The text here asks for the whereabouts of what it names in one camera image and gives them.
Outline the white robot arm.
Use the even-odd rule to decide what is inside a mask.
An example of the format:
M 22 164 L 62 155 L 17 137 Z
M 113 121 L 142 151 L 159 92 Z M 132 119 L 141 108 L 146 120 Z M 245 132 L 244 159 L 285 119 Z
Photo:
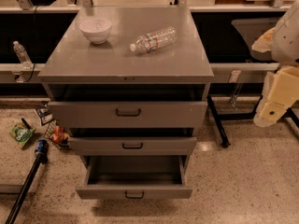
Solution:
M 251 46 L 255 51 L 271 52 L 279 62 L 276 72 L 268 72 L 263 82 L 262 100 L 253 122 L 259 127 L 275 124 L 299 100 L 299 1 L 295 1 L 276 26 Z

